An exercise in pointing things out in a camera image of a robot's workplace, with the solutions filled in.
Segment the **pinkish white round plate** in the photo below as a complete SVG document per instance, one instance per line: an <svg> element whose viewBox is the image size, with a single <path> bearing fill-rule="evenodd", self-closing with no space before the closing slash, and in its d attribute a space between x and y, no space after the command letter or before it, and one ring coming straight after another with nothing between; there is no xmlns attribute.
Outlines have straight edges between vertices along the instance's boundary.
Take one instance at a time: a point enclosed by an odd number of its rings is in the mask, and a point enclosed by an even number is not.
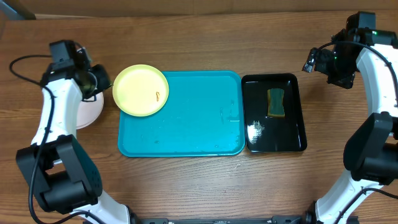
<svg viewBox="0 0 398 224"><path fill-rule="evenodd" d="M88 99L88 102L82 101L78 108L76 128L82 129L93 123L100 116L103 106L103 93L92 96Z"/></svg>

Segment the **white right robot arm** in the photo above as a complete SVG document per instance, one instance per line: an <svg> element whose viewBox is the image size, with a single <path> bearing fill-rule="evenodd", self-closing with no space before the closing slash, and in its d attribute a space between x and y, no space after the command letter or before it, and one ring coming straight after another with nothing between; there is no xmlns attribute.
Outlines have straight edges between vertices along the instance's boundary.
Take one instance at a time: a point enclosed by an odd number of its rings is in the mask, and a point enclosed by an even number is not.
<svg viewBox="0 0 398 224"><path fill-rule="evenodd" d="M347 27L326 45L313 48L303 66L328 77L328 83L351 88L355 72L363 78L368 118L349 138L344 171L332 188L302 217L302 223L357 223L352 213L373 192L397 179L397 36L371 26Z"/></svg>

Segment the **yellow-green round plate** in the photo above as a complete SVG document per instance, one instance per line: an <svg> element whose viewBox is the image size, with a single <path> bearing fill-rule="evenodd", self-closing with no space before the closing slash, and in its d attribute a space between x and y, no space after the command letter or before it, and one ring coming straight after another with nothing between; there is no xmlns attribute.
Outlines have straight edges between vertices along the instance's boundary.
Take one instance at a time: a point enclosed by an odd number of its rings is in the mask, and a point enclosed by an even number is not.
<svg viewBox="0 0 398 224"><path fill-rule="evenodd" d="M132 65L121 71L113 83L113 99L119 109L131 116L158 112L169 97L165 75L150 65Z"/></svg>

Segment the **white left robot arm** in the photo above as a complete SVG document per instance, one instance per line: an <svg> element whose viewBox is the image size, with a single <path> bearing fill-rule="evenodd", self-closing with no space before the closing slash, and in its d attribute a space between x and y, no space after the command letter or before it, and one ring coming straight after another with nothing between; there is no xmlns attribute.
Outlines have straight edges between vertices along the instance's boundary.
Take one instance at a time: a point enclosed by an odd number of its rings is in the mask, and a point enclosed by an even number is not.
<svg viewBox="0 0 398 224"><path fill-rule="evenodd" d="M40 124L30 146L16 154L32 219L41 223L36 201L45 212L63 214L60 223L77 216L89 223L138 223L127 205L103 190L97 167L76 139L80 103L111 86L104 67L91 66L86 49L73 42L50 51L53 61L37 82L44 98Z"/></svg>

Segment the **green and yellow sponge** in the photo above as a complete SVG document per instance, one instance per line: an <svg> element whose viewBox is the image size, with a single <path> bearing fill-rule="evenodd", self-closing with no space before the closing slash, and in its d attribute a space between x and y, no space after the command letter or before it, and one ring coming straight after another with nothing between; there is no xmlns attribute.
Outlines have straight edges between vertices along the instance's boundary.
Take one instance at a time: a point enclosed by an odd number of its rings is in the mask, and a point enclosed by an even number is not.
<svg viewBox="0 0 398 224"><path fill-rule="evenodd" d="M267 115L274 118L284 118L284 90L281 88L271 88L267 91Z"/></svg>

